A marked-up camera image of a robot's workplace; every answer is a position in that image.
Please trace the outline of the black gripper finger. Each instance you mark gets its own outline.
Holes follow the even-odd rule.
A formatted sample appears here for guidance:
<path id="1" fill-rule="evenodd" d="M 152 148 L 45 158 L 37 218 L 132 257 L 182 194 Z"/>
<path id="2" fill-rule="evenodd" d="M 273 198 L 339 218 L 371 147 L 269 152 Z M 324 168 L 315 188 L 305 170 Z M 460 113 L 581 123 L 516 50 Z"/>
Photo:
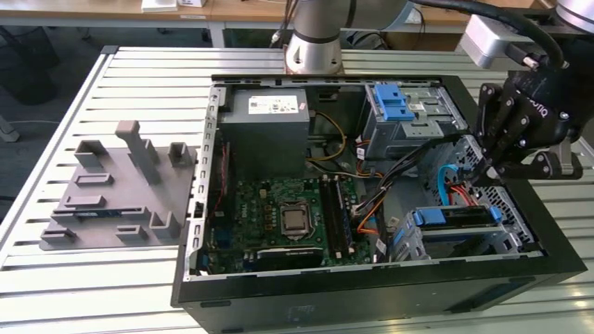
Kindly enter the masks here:
<path id="1" fill-rule="evenodd" d="M 536 153 L 529 164 L 505 161 L 497 165 L 484 160 L 471 171 L 473 186 L 500 185 L 503 180 L 551 180 L 556 176 L 557 157 L 551 152 Z"/>
<path id="2" fill-rule="evenodd" d="M 483 149 L 483 165 L 496 167 L 516 150 L 528 126 L 528 116 L 520 111 L 521 93 L 511 83 L 499 86 L 484 83 L 479 90 L 479 115 L 475 137 Z"/>

